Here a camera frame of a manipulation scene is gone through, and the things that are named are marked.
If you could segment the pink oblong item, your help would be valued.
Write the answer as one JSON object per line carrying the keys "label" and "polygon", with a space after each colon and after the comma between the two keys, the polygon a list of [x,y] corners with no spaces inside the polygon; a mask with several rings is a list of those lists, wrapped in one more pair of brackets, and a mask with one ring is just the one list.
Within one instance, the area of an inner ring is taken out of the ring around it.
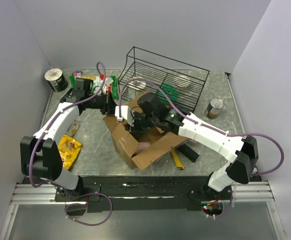
{"label": "pink oblong item", "polygon": [[135,154],[139,154],[142,151],[146,150],[147,148],[149,148],[151,146],[151,144],[149,142],[139,142],[138,143],[138,147],[135,151]]}

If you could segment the brown cardboard express box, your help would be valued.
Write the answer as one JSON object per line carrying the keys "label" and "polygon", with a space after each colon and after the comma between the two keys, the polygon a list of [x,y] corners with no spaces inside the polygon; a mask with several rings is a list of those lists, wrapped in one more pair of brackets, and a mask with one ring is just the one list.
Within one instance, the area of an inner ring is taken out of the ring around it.
{"label": "brown cardboard express box", "polygon": [[115,116],[106,116],[103,121],[111,133],[115,151],[132,170],[145,170],[186,141],[185,137],[158,127],[150,128],[147,135],[130,133],[125,129],[127,122],[118,122]]}

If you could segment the black rectangular box item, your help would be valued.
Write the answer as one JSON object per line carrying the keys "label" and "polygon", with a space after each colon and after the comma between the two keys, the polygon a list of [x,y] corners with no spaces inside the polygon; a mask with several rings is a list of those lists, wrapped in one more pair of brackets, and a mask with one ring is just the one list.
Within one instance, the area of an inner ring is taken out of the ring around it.
{"label": "black rectangular box item", "polygon": [[186,143],[180,145],[176,148],[181,154],[183,154],[186,158],[188,158],[192,163],[195,163],[196,160],[199,158],[199,154],[196,153],[190,146]]}

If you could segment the yellow utility knife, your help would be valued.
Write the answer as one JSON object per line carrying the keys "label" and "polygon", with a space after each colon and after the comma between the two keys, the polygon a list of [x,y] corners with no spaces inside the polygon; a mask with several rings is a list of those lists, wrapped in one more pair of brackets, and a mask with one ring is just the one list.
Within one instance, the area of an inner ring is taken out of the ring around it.
{"label": "yellow utility knife", "polygon": [[183,171],[185,169],[185,166],[181,163],[179,157],[178,157],[178,154],[175,150],[172,150],[171,152],[171,156],[173,158],[173,161],[175,163],[175,166],[178,170],[181,170]]}

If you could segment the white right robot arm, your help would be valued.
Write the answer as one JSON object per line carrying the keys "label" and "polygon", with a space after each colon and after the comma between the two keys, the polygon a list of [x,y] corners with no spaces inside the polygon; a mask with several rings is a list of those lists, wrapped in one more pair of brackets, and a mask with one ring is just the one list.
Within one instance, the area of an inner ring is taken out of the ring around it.
{"label": "white right robot arm", "polygon": [[234,183],[248,184],[259,158],[257,140],[253,136],[235,136],[214,128],[188,110],[174,104],[165,105],[153,93],[145,93],[137,100],[136,112],[128,105],[116,108],[118,120],[127,122],[125,128],[131,133],[145,134],[157,127],[164,132],[191,139],[223,156],[227,163],[209,175],[204,194],[216,199],[222,190]]}

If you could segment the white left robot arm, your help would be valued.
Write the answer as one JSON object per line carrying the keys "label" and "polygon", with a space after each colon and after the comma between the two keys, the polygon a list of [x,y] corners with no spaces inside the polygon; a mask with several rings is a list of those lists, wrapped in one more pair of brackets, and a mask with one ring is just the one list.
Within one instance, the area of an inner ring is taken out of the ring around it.
{"label": "white left robot arm", "polygon": [[66,192],[73,201],[84,197],[81,176],[64,168],[59,143],[66,130],[86,109],[100,110],[105,116],[115,113],[118,82],[115,76],[71,76],[71,88],[62,96],[56,111],[33,136],[20,141],[21,172],[28,176],[33,187],[34,179],[50,183]]}

